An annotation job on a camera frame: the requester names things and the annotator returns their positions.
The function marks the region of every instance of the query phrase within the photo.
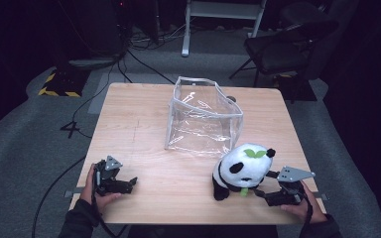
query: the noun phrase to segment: stuffed panda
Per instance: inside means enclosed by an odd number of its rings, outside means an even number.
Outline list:
[[[273,149],[246,143],[224,155],[212,173],[215,200],[228,197],[229,191],[240,191],[246,195],[248,189],[256,188],[270,170]]]

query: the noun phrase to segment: human hand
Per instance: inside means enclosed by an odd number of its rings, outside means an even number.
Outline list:
[[[92,177],[93,176],[94,176],[94,164],[91,165],[88,171],[88,175],[86,177],[86,182],[85,182],[85,188],[82,190],[82,193],[79,196],[80,199],[85,200],[90,205],[92,204],[91,195],[92,195]],[[106,193],[105,196],[100,196],[98,193],[96,193],[95,201],[97,203],[98,211],[102,213],[106,205],[116,200],[120,196],[121,196],[121,193]]]
[[[309,202],[312,204],[313,207],[314,213],[312,214],[311,224],[327,221],[327,218],[321,211],[314,194],[309,190],[308,186],[303,181],[301,181],[301,183],[304,187],[306,195],[308,196]],[[289,213],[295,214],[300,219],[302,219],[302,221],[305,221],[306,216],[308,214],[308,203],[305,199],[303,199],[299,205],[281,205],[281,209]]]

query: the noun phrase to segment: dark background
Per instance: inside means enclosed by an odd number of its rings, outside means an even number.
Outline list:
[[[30,80],[56,64],[43,40],[47,29],[32,21],[28,2],[0,0],[0,120],[27,99]],[[57,1],[43,3],[58,29],[56,47],[70,60],[88,57]],[[273,26],[273,9],[265,12],[263,28]],[[320,78],[329,86],[324,102],[334,126],[381,207],[381,1],[359,2]]]

